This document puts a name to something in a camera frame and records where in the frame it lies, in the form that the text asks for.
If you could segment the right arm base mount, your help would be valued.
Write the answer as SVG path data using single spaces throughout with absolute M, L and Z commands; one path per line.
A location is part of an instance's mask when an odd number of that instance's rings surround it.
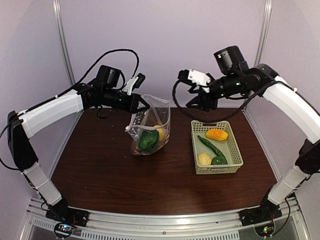
M 283 215 L 280 207 L 274 204 L 245 208 L 239 211 L 238 214 L 243 227 L 272 221 Z

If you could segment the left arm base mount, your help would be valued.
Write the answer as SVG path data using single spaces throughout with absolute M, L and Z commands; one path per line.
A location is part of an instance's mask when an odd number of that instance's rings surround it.
M 89 212 L 69 207 L 66 203 L 57 203 L 48 207 L 45 217 L 71 226 L 86 227 Z

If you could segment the yellow lemon toy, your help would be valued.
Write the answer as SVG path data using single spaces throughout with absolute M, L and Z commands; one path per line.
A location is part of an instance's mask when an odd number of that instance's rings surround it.
M 155 127 L 155 129 L 157 130 L 157 132 L 159 134 L 159 141 L 163 142 L 165 140 L 165 138 L 166 138 L 164 128 L 161 127 L 160 125 L 155 125 L 154 127 Z

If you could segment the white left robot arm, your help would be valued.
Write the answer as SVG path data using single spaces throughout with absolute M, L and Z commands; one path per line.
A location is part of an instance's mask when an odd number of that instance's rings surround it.
M 65 93 L 19 113 L 12 111 L 7 116 L 7 142 L 14 164 L 39 195 L 52 206 L 52 213 L 61 222 L 72 218 L 72 211 L 63 204 L 63 196 L 52 183 L 39 163 L 30 143 L 38 132 L 63 118 L 86 111 L 92 107 L 111 107 L 136 114 L 150 108 L 141 95 L 134 93 L 145 75 L 139 73 L 117 89 L 123 76 L 121 70 L 100 66 L 97 76 L 89 83 L 77 83 Z

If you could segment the beige walnut toy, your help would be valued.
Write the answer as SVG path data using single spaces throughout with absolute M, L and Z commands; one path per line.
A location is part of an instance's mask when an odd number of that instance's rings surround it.
M 199 153 L 197 155 L 197 162 L 199 166 L 210 166 L 212 164 L 212 159 L 207 153 Z

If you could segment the green bok choy toy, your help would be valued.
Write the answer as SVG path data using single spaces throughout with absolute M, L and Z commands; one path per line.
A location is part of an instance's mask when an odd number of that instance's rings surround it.
M 157 130 L 144 130 L 138 140 L 138 148 L 144 152 L 154 152 L 159 145 L 160 135 Z

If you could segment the orange mango slice toy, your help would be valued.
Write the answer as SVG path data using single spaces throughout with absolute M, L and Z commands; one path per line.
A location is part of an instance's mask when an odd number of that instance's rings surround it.
M 206 132 L 205 136 L 209 139 L 222 142 L 222 141 L 226 141 L 229 135 L 224 130 L 212 128 Z

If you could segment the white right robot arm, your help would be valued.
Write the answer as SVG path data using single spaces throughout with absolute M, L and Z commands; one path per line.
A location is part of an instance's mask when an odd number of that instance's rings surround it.
M 249 67 L 240 49 L 229 46 L 214 53 L 223 74 L 213 78 L 209 73 L 187 69 L 180 80 L 191 86 L 196 97 L 186 106 L 204 111 L 217 108 L 219 99 L 246 95 L 246 106 L 258 96 L 273 105 L 298 129 L 304 140 L 297 159 L 266 193 L 256 210 L 259 220 L 268 220 L 290 194 L 320 170 L 320 113 L 272 67 L 260 63 Z

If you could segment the clear zip top bag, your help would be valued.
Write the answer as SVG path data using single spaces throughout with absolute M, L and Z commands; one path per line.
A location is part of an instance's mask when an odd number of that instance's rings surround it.
M 145 111 L 134 113 L 131 115 L 130 123 L 125 127 L 125 132 L 132 138 L 131 154 L 134 148 L 138 148 L 139 138 L 144 130 L 156 130 L 155 125 L 160 125 L 164 129 L 165 140 L 159 142 L 158 147 L 153 152 L 144 152 L 140 150 L 141 155 L 152 155 L 159 149 L 164 147 L 170 139 L 171 132 L 171 109 L 170 101 L 153 95 L 145 94 L 142 98 L 150 105 Z

